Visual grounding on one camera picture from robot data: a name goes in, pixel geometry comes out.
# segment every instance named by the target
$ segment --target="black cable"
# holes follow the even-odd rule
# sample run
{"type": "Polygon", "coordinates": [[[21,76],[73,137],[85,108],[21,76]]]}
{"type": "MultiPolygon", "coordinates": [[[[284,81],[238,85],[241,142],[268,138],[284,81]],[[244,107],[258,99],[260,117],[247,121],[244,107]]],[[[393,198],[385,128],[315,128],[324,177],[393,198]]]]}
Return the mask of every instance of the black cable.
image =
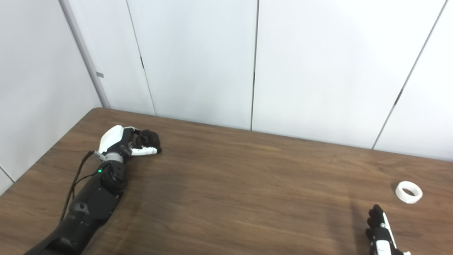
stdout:
{"type": "Polygon", "coordinates": [[[89,151],[83,157],[82,161],[80,162],[79,169],[77,169],[76,176],[74,177],[74,180],[72,181],[71,187],[69,188],[69,192],[67,193],[66,201],[64,202],[64,206],[63,206],[63,212],[61,213],[61,216],[60,216],[60,222],[63,221],[64,215],[66,214],[67,204],[69,203],[69,199],[71,198],[71,193],[74,191],[74,187],[76,185],[77,179],[79,178],[80,172],[82,171],[83,164],[85,164],[85,161],[87,161],[87,159],[91,155],[93,155],[93,153],[94,153],[94,151],[89,151]]]}
{"type": "Polygon", "coordinates": [[[82,177],[82,178],[80,178],[80,179],[77,180],[77,182],[76,182],[76,184],[74,184],[74,188],[72,189],[72,192],[71,192],[71,193],[72,193],[72,199],[73,199],[73,200],[74,200],[74,197],[75,197],[75,188],[76,188],[77,184],[78,184],[81,180],[86,179],[86,178],[88,178],[88,177],[93,177],[93,176],[94,176],[95,174],[97,174],[97,173],[98,173],[98,172],[97,172],[97,170],[96,170],[96,172],[94,172],[94,173],[92,173],[92,174],[89,174],[89,175],[85,175],[84,177],[82,177]]]}

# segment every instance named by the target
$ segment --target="wood grain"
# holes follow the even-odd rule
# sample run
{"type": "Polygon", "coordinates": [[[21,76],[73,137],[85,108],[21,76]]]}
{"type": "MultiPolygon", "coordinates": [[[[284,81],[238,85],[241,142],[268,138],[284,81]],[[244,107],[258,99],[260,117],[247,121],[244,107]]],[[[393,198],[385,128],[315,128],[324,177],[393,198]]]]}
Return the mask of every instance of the wood grain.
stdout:
{"type": "Polygon", "coordinates": [[[375,203],[402,250],[453,250],[451,162],[96,108],[0,197],[0,254],[54,229],[81,158],[116,124],[156,131],[163,152],[128,163],[125,197],[87,255],[366,255],[375,203]],[[402,180],[423,189],[417,204],[394,195],[402,180]]]}

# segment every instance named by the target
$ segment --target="white ring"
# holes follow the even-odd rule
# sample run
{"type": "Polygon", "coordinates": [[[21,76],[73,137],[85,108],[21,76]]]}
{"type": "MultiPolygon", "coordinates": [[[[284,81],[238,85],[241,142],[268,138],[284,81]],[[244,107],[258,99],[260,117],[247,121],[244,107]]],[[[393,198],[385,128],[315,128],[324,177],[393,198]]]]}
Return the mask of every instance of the white ring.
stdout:
{"type": "Polygon", "coordinates": [[[408,204],[416,203],[423,196],[422,189],[410,181],[400,182],[396,187],[395,194],[401,201],[408,204]],[[403,189],[409,190],[413,195],[407,194],[403,189]]]}

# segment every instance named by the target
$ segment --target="white wall panel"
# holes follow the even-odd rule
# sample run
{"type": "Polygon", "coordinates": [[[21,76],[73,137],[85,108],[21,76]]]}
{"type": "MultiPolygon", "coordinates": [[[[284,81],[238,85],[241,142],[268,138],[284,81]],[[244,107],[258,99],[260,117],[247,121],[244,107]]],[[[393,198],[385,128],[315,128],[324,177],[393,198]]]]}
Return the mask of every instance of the white wall panel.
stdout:
{"type": "Polygon", "coordinates": [[[253,130],[371,148],[443,0],[261,0],[253,130]]]}
{"type": "Polygon", "coordinates": [[[0,1],[0,33],[0,166],[17,180],[101,104],[57,0],[0,1]]]}
{"type": "Polygon", "coordinates": [[[126,0],[64,0],[113,109],[155,115],[126,0]]]}
{"type": "Polygon", "coordinates": [[[453,161],[453,3],[408,80],[376,150],[453,161]]]}
{"type": "Polygon", "coordinates": [[[129,0],[158,116],[250,128],[256,0],[129,0]]]}
{"type": "Polygon", "coordinates": [[[13,182],[6,176],[6,174],[0,169],[0,196],[13,185],[13,182]]]}

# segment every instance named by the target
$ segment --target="robotic arm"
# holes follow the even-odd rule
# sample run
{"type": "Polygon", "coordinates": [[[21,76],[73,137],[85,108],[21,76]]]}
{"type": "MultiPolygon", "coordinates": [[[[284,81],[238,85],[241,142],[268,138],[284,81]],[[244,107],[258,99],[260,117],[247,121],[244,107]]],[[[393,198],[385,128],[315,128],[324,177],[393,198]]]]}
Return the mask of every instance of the robotic arm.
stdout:
{"type": "Polygon", "coordinates": [[[386,213],[379,205],[374,205],[368,213],[367,223],[370,228],[365,233],[371,241],[370,255],[410,255],[410,252],[401,252],[396,248],[395,239],[386,213]]]}
{"type": "Polygon", "coordinates": [[[25,255],[80,255],[99,227],[107,223],[124,194],[125,162],[131,156],[160,152],[156,133],[120,125],[112,127],[94,152],[102,160],[98,170],[75,196],[57,228],[25,255]]]}

